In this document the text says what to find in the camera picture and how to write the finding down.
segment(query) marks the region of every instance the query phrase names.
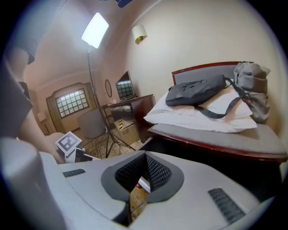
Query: hazard tape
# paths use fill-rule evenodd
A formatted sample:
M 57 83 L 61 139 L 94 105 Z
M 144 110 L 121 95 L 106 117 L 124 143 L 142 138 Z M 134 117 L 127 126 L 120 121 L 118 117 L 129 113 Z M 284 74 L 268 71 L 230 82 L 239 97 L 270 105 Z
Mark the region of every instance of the hazard tape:
M 122 123 L 122 119 L 119 120 L 119 130 L 123 129 L 123 123 Z

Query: television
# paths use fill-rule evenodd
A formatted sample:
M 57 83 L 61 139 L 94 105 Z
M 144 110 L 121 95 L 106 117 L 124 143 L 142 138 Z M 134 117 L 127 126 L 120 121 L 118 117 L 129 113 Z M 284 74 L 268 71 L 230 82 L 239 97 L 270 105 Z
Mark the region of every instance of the television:
M 127 71 L 119 81 L 116 82 L 116 87 L 120 100 L 127 97 L 134 96 L 134 90 L 132 87 L 129 71 Z

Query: gray upholstered chair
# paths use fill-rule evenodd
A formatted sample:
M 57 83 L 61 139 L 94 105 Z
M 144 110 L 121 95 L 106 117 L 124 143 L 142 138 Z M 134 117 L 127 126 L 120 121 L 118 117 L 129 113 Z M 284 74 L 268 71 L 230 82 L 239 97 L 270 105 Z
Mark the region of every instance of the gray upholstered chair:
M 82 114 L 78 117 L 77 122 L 86 138 L 96 138 L 106 132 L 99 109 Z

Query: light stand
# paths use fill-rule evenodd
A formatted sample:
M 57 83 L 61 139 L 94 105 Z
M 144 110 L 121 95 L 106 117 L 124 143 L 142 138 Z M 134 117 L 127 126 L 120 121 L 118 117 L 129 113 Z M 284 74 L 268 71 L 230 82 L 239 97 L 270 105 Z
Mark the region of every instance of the light stand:
M 125 143 L 123 140 L 121 140 L 119 137 L 117 137 L 111 130 L 110 126 L 108 125 L 105 117 L 104 117 L 104 114 L 103 114 L 103 110 L 101 109 L 101 106 L 100 106 L 100 103 L 99 103 L 99 100 L 98 100 L 98 97 L 97 97 L 97 93 L 96 93 L 96 87 L 95 87 L 95 84 L 93 84 L 93 79 L 92 79 L 92 74 L 91 74 L 91 67 L 90 67 L 90 53 L 91 51 L 88 50 L 88 53 L 87 53 L 87 57 L 88 57 L 88 68 L 89 68 L 89 75 L 90 75 L 90 80 L 91 80 L 91 84 L 92 84 L 92 90 L 93 90 L 93 96 L 94 96 L 94 99 L 97 103 L 97 106 L 99 108 L 99 111 L 100 111 L 100 114 L 101 114 L 101 117 L 104 121 L 104 124 L 105 124 L 105 127 L 107 129 L 107 141 L 106 141 L 106 154 L 105 154 L 105 157 L 108 158 L 110 152 L 111 152 L 111 149 L 113 147 L 114 144 L 119 144 L 121 146 L 124 146 L 124 147 L 127 147 L 127 148 L 130 148 L 130 149 L 133 149 L 135 150 L 134 148 L 132 148 L 130 145 L 128 145 L 127 143 Z M 108 143 L 109 143 L 109 137 L 112 139 L 112 144 L 108 150 Z

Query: round mirror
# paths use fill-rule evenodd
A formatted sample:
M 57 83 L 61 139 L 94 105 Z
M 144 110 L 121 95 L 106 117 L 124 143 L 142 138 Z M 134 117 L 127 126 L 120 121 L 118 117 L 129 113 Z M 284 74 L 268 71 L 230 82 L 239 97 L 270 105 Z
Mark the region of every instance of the round mirror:
M 112 89 L 111 89 L 111 84 L 108 79 L 105 80 L 105 89 L 108 97 L 112 97 Z

